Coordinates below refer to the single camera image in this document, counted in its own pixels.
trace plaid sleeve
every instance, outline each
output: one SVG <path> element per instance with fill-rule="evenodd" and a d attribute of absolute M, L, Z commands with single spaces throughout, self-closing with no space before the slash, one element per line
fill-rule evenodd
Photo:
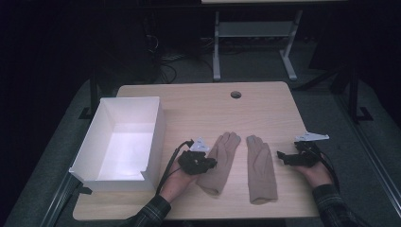
<path fill-rule="evenodd" d="M 155 227 L 160 226 L 163 219 L 171 210 L 170 203 L 163 197 L 156 195 L 135 216 L 123 222 L 124 227 Z"/>
<path fill-rule="evenodd" d="M 333 184 L 316 187 L 313 198 L 324 226 L 362 226 Z"/>

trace beige glove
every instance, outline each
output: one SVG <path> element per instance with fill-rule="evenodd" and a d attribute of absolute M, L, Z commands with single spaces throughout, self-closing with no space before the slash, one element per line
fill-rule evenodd
<path fill-rule="evenodd" d="M 277 200 L 277 184 L 269 145 L 254 135 L 247 137 L 247 145 L 250 202 L 263 204 Z"/>
<path fill-rule="evenodd" d="M 218 195 L 227 183 L 227 178 L 233 164 L 235 150 L 241 142 L 241 138 L 234 132 L 225 132 L 218 137 L 215 145 L 209 152 L 208 158 L 218 161 L 215 168 L 209 169 L 198 177 L 197 185 L 206 193 Z"/>

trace white box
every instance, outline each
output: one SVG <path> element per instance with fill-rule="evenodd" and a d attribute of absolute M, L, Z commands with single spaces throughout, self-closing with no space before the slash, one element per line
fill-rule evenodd
<path fill-rule="evenodd" d="M 165 131 L 159 97 L 101 98 L 69 172 L 93 191 L 155 191 Z"/>

